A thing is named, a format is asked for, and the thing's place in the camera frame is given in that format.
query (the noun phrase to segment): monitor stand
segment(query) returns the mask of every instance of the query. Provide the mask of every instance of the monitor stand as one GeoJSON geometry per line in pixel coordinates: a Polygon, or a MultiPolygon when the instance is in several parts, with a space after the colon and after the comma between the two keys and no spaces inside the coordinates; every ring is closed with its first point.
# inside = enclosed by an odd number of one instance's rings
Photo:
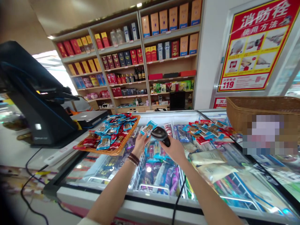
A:
{"type": "Polygon", "coordinates": [[[82,129],[82,130],[76,130],[69,134],[68,136],[64,137],[60,141],[58,141],[55,144],[51,145],[46,145],[46,144],[31,144],[31,148],[63,148],[67,144],[71,143],[74,141],[76,138],[80,137],[82,134],[84,134],[87,131],[87,129],[82,129]]]}

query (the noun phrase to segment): black box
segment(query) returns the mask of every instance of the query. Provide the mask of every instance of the black box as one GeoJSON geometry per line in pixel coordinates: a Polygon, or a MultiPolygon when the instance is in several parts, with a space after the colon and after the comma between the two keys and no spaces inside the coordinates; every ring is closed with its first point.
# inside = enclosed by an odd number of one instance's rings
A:
{"type": "Polygon", "coordinates": [[[178,77],[179,73],[165,73],[162,77],[163,78],[174,78],[174,77],[178,77]]]}
{"type": "Polygon", "coordinates": [[[119,61],[120,61],[121,67],[126,66],[124,54],[122,52],[120,52],[120,53],[118,53],[118,55],[119,55],[119,61]]]}
{"type": "Polygon", "coordinates": [[[124,57],[125,57],[126,66],[131,66],[132,62],[131,62],[130,52],[129,51],[124,52],[124,57]]]}
{"type": "Polygon", "coordinates": [[[156,46],[156,52],[157,52],[157,60],[163,60],[164,59],[164,47],[163,43],[159,43],[156,46]]]}
{"type": "Polygon", "coordinates": [[[131,37],[133,40],[140,39],[140,34],[138,32],[138,25],[136,22],[131,23],[131,37]]]}
{"type": "Polygon", "coordinates": [[[171,53],[171,42],[165,42],[164,43],[164,59],[172,58],[172,53],[171,53]]]}

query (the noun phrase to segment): wicker basket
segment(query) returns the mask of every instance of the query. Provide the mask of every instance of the wicker basket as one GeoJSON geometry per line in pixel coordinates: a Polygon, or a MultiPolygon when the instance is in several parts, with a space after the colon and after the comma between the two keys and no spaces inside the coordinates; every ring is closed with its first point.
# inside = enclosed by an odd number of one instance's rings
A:
{"type": "Polygon", "coordinates": [[[128,139],[132,136],[135,128],[138,125],[138,121],[141,118],[141,116],[139,116],[139,115],[134,115],[132,117],[137,118],[137,120],[135,121],[135,123],[132,126],[131,130],[129,131],[128,135],[123,139],[123,141],[121,142],[121,145],[118,148],[116,148],[116,150],[113,150],[113,151],[99,150],[99,151],[97,151],[95,148],[82,148],[84,140],[82,140],[77,146],[74,146],[74,149],[77,149],[77,150],[80,150],[80,151],[86,151],[86,152],[93,152],[93,153],[97,153],[97,154],[110,155],[110,156],[119,155],[120,152],[122,151],[122,149],[124,148],[125,144],[127,143],[128,139]]]}
{"type": "Polygon", "coordinates": [[[298,143],[300,143],[300,99],[278,96],[227,97],[226,100],[228,119],[237,132],[243,132],[243,125],[248,115],[295,115],[297,116],[298,143]]]}

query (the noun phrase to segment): fire hydrant poster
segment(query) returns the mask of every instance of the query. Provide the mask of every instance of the fire hydrant poster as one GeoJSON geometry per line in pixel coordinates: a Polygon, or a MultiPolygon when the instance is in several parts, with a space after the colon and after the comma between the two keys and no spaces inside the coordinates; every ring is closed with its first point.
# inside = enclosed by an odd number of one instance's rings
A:
{"type": "Polygon", "coordinates": [[[218,92],[265,89],[299,6],[275,0],[234,15],[218,92]]]}

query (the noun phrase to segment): wine bottle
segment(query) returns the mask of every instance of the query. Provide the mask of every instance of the wine bottle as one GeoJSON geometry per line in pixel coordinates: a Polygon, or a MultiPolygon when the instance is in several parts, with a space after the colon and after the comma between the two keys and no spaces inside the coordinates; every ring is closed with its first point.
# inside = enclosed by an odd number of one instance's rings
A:
{"type": "Polygon", "coordinates": [[[145,75],[144,67],[142,67],[142,79],[146,80],[146,75],[145,75]]]}
{"type": "Polygon", "coordinates": [[[142,72],[137,68],[137,73],[138,73],[138,80],[139,81],[142,81],[143,78],[142,78],[142,72]]]}
{"type": "Polygon", "coordinates": [[[137,69],[134,68],[134,81],[137,82],[138,81],[138,73],[137,73],[137,69]]]}

